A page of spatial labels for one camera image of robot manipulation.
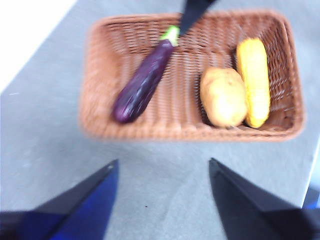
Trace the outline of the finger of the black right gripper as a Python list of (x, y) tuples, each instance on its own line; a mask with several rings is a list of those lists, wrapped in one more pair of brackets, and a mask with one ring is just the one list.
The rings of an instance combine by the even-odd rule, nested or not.
[(179, 21), (179, 36), (183, 36), (215, 2), (216, 0), (187, 0)]

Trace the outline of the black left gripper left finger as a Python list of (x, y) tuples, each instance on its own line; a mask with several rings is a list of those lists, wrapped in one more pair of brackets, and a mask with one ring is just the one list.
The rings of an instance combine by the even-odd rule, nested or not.
[(116, 201), (119, 161), (30, 210), (2, 211), (2, 240), (102, 240)]

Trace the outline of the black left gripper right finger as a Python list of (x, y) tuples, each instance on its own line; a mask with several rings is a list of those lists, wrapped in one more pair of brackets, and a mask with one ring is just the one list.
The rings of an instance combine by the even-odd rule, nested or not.
[(229, 240), (318, 240), (319, 208), (298, 208), (211, 158), (212, 195)]

